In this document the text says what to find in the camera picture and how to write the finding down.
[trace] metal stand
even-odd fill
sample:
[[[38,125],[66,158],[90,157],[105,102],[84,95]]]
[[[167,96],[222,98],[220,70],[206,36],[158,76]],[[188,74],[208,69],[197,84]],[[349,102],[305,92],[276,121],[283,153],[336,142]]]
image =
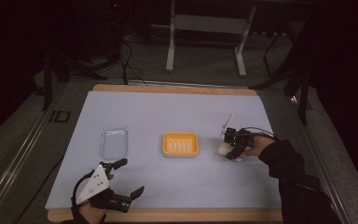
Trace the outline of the metal stand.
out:
[[[171,24],[170,24],[170,45],[168,48],[167,65],[165,67],[167,72],[173,71],[173,62],[175,54],[175,29],[178,30],[193,30],[205,32],[219,32],[227,34],[241,35],[240,44],[234,48],[234,53],[237,61],[238,71],[240,77],[246,76],[245,65],[242,58],[242,51],[245,45],[246,38],[255,15],[256,6],[253,5],[248,18],[230,19],[230,18],[216,18],[192,15],[175,14],[175,1],[171,1]]]

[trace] clear plastic container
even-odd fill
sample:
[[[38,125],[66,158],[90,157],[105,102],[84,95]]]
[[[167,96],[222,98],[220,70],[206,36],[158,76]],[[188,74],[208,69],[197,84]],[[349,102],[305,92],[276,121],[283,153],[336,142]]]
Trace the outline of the clear plastic container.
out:
[[[128,155],[127,127],[107,127],[101,134],[100,156],[104,161],[118,161]]]

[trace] orange tray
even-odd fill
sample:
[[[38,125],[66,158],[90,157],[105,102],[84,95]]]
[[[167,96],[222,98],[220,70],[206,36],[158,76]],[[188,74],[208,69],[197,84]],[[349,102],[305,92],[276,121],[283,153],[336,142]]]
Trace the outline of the orange tray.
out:
[[[195,133],[165,133],[162,153],[166,157],[195,157],[199,154],[199,141]]]

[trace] robotic hand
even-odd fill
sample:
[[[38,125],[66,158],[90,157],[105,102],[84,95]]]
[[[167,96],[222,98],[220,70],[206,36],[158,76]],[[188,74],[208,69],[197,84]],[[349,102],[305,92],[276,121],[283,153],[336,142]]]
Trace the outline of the robotic hand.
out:
[[[108,210],[117,210],[119,212],[127,213],[130,209],[131,202],[139,198],[144,192],[145,187],[140,187],[133,193],[130,197],[115,194],[114,191],[110,189],[110,184],[108,176],[112,171],[120,168],[123,165],[127,164],[127,159],[122,159],[114,163],[104,163],[100,162],[95,171],[92,171],[84,175],[75,185],[73,196],[71,198],[72,202],[72,215],[74,220],[83,220],[84,218],[79,213],[79,207],[86,202],[89,202],[92,207],[108,209]],[[76,197],[76,192],[79,185],[89,178],[89,182],[86,184],[86,187],[80,192],[79,196]]]
[[[261,130],[258,128],[241,128],[239,131],[237,131],[233,128],[227,127],[225,131],[225,139],[218,148],[218,153],[225,156],[229,160],[242,161],[240,155],[243,153],[243,151],[247,147],[255,146],[255,136],[266,136],[274,139],[275,141],[279,141],[279,139],[272,133],[269,133],[271,135],[266,133],[251,133],[247,129]]]

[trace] person's arm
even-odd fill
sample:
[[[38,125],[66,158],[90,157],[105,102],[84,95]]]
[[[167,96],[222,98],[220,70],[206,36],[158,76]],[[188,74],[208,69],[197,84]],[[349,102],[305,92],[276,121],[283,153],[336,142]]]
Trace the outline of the person's arm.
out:
[[[340,223],[319,179],[305,173],[303,157],[289,141],[256,136],[244,156],[257,156],[268,165],[269,175],[280,180],[284,223]]]
[[[61,224],[104,224],[106,209],[92,207],[90,203],[85,203],[78,211],[81,215],[78,220],[65,220]]]

